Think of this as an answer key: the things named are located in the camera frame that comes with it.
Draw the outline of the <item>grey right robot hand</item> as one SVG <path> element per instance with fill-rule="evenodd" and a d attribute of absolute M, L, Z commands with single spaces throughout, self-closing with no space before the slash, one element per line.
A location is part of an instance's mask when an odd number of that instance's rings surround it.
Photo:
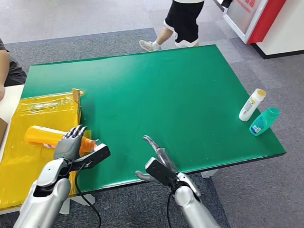
<path fill-rule="evenodd" d="M 177 177 L 177 168 L 167 155 L 165 149 L 160 147 L 148 135 L 144 135 L 143 138 L 149 142 L 157 157 L 152 157 L 146 164 L 145 169 L 149 168 L 150 172 L 143 173 L 141 171 L 135 171 L 136 176 L 143 181 L 154 182 L 165 186 L 169 185 L 170 179 L 173 180 Z"/>

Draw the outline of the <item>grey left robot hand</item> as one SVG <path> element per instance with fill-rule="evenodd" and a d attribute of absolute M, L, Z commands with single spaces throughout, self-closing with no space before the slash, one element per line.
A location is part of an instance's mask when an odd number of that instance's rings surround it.
<path fill-rule="evenodd" d="M 56 146 L 53 158 L 76 160 L 80 157 L 79 149 L 86 126 L 78 125 L 66 132 Z"/>

